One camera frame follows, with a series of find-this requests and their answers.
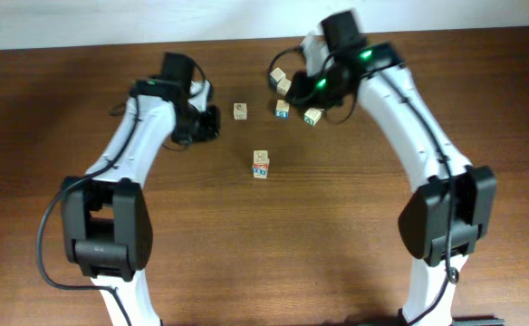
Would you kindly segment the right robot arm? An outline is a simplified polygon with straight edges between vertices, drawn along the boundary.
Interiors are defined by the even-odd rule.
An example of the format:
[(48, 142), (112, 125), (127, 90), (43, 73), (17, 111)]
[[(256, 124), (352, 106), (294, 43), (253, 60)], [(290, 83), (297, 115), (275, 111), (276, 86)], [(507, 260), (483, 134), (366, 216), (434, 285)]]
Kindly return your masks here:
[(285, 98), (329, 110), (351, 95), (378, 124), (404, 168), (412, 196), (398, 219), (412, 257), (409, 295), (384, 325), (455, 325), (451, 315), (461, 269), (487, 233), (496, 177), (452, 143), (418, 92), (391, 43), (372, 44), (351, 11), (324, 18), (323, 38), (296, 47), (306, 67)]

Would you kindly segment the wooden block red letter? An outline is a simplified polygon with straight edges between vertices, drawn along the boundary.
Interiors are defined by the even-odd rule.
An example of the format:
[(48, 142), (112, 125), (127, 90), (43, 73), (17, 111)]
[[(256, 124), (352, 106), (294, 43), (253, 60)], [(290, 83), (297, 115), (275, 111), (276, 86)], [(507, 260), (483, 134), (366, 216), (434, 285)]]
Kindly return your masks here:
[(292, 86), (292, 81), (287, 78), (282, 78), (276, 84), (276, 92), (282, 96), (285, 96)]

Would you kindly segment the wooden block blue side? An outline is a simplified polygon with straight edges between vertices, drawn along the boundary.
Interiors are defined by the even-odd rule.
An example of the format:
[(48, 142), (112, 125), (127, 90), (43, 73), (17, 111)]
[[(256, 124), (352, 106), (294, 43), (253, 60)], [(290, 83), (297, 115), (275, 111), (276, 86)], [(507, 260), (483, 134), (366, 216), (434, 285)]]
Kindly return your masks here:
[(271, 86), (276, 88), (278, 83), (286, 77), (286, 74), (282, 69), (276, 67), (268, 73), (268, 76)]
[(268, 170), (266, 168), (265, 169), (254, 168), (253, 169), (253, 176), (255, 178), (266, 179), (267, 176), (268, 176)]

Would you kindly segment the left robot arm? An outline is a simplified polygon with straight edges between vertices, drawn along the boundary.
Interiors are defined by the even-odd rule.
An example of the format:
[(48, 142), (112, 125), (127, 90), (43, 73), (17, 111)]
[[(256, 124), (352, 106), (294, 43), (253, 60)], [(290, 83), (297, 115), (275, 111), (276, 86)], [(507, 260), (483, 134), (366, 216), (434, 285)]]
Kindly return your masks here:
[(91, 279), (115, 325), (160, 325), (146, 280), (153, 231), (143, 195), (166, 140), (187, 149), (216, 139), (220, 111), (207, 78), (189, 56), (165, 53), (156, 75), (130, 87), (123, 119), (82, 177), (66, 177), (57, 195), (69, 262)]

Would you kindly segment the lone wooden block red drawing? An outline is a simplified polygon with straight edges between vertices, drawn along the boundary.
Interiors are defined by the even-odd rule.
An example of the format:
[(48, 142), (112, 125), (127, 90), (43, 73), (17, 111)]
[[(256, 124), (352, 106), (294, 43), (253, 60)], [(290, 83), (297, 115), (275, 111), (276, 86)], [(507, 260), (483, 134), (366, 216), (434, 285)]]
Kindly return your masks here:
[(245, 103), (235, 103), (233, 105), (233, 115), (235, 120), (246, 120), (247, 105)]

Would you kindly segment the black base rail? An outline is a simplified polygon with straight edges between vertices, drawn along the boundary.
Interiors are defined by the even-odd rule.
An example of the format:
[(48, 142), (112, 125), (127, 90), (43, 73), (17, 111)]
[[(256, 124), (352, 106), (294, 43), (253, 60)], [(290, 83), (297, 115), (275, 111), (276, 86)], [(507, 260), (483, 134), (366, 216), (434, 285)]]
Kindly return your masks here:
[(504, 319), (478, 317), (453, 320), (451, 326), (505, 326)]

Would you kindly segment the wooden block shell drawing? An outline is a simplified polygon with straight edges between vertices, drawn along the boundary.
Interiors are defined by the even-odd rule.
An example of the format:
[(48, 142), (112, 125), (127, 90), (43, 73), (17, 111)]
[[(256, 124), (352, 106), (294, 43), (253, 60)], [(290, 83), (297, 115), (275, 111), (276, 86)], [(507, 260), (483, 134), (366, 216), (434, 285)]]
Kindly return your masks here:
[(254, 151), (254, 163), (255, 164), (269, 164), (270, 159), (268, 157), (267, 150), (255, 150)]

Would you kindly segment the wooden block blue front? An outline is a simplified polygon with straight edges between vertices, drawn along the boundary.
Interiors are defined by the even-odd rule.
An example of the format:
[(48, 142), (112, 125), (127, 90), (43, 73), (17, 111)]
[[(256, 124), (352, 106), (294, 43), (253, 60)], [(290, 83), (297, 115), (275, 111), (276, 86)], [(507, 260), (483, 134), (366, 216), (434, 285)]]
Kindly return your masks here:
[(284, 100), (278, 100), (275, 105), (275, 116), (281, 119), (289, 117), (290, 104)]

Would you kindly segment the wooden block teal letter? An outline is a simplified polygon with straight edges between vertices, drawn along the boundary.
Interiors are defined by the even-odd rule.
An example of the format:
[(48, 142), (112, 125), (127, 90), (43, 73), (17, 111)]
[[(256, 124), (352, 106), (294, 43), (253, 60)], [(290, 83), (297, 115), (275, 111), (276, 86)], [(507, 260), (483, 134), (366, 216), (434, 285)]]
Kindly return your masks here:
[(317, 108), (308, 109), (304, 115), (303, 120), (310, 126), (315, 126), (322, 117), (322, 111)]

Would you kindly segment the wooden block red U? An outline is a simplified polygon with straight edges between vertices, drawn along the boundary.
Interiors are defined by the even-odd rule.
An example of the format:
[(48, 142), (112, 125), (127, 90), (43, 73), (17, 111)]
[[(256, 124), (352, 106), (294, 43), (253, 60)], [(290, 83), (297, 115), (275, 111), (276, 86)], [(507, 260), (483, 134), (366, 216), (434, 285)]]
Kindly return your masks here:
[(254, 163), (253, 170), (267, 170), (269, 166), (269, 163)]

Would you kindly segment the wooden block blue side top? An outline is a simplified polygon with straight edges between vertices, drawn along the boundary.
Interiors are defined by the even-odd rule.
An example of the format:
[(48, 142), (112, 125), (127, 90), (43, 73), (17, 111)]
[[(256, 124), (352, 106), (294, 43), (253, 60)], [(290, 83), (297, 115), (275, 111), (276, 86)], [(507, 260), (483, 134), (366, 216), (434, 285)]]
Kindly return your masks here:
[(286, 74), (282, 69), (276, 67), (268, 73), (268, 76), (271, 86), (276, 88), (278, 83), (286, 77)]

